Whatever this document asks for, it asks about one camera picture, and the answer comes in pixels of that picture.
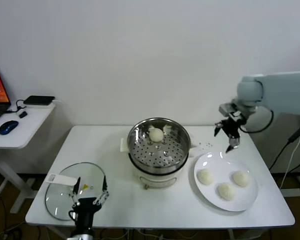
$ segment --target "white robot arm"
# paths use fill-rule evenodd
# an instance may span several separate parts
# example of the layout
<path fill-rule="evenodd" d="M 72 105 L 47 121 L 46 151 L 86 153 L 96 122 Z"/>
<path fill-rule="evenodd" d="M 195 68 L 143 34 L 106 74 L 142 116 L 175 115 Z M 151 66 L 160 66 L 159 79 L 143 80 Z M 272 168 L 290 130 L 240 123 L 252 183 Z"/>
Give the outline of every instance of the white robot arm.
<path fill-rule="evenodd" d="M 238 129 L 247 123 L 258 106 L 300 115 L 300 71 L 242 78 L 237 86 L 237 97 L 219 107 L 220 113 L 228 119 L 215 124 L 215 136 L 222 129 L 229 137 L 226 153 L 239 146 Z"/>

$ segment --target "white plate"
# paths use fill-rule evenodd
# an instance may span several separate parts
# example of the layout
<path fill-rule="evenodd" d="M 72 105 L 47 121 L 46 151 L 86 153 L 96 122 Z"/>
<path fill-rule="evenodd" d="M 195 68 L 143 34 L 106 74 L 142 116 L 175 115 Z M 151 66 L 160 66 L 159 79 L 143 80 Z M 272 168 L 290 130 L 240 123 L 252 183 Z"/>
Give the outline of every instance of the white plate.
<path fill-rule="evenodd" d="M 213 183 L 206 186 L 202 184 L 197 173 L 201 169 L 209 169 L 213 174 Z M 240 187 L 232 179 L 236 171 L 244 171 L 250 176 L 250 183 L 246 187 Z M 233 163 L 227 160 L 227 156 L 220 153 L 209 152 L 201 156 L 194 166 L 194 179 L 203 196 L 215 206 L 232 211 L 240 212 L 250 208 L 258 196 L 258 183 L 252 173 L 243 164 Z M 230 183 L 234 186 L 235 196 L 233 200 L 227 201 L 221 198 L 218 193 L 218 186 L 222 183 Z"/>

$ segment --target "steamed bun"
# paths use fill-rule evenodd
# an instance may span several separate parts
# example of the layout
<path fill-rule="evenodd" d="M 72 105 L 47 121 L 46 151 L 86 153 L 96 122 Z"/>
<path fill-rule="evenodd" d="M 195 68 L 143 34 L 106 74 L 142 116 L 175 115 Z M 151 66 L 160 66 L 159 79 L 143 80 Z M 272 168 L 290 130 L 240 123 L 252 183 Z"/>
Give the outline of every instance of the steamed bun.
<path fill-rule="evenodd" d="M 226 182 L 221 183 L 218 186 L 218 192 L 220 196 L 226 201 L 231 201 L 236 195 L 234 186 Z"/>
<path fill-rule="evenodd" d="M 164 139 L 164 132 L 159 128 L 149 128 L 149 137 L 155 143 L 161 142 Z"/>
<path fill-rule="evenodd" d="M 236 171 L 234 174 L 232 174 L 232 179 L 240 187 L 245 188 L 250 183 L 250 177 L 249 174 L 244 171 Z"/>
<path fill-rule="evenodd" d="M 197 178 L 200 183 L 208 186 L 214 182 L 214 176 L 209 169 L 201 169 L 197 173 Z"/>

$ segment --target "stainless steel steamer basket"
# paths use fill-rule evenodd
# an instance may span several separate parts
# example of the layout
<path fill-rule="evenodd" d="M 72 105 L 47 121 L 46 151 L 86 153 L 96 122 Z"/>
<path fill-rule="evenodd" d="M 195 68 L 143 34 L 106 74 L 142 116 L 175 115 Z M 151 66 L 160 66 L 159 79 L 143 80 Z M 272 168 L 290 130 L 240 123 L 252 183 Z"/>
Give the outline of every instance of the stainless steel steamer basket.
<path fill-rule="evenodd" d="M 153 142 L 149 129 L 163 131 L 161 142 Z M 161 117 L 143 120 L 129 132 L 127 145 L 130 160 L 135 167 L 144 173 L 164 176 L 178 171 L 188 159 L 190 137 L 179 123 Z"/>

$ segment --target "blue mouse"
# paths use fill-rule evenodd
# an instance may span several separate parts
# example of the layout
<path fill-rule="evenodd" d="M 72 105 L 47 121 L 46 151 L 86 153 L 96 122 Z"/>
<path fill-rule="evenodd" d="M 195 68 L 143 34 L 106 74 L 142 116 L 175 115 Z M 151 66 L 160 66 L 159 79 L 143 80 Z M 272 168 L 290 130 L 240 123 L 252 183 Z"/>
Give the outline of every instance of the blue mouse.
<path fill-rule="evenodd" d="M 0 134 L 1 135 L 7 135 L 8 133 L 10 133 L 13 129 L 16 128 L 16 126 L 18 126 L 19 122 L 18 121 L 7 121 L 4 124 L 2 124 L 0 126 Z"/>

